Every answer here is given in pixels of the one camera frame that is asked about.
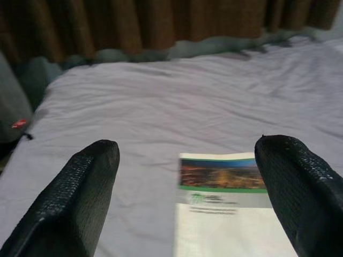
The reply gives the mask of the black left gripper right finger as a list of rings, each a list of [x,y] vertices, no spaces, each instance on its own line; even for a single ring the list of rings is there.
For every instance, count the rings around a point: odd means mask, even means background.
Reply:
[[[255,160],[296,254],[342,256],[342,177],[287,135],[262,135]]]

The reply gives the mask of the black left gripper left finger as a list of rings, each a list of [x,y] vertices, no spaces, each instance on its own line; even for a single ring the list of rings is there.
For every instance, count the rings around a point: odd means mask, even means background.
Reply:
[[[1,256],[94,256],[119,163],[115,141],[75,153],[13,229]]]

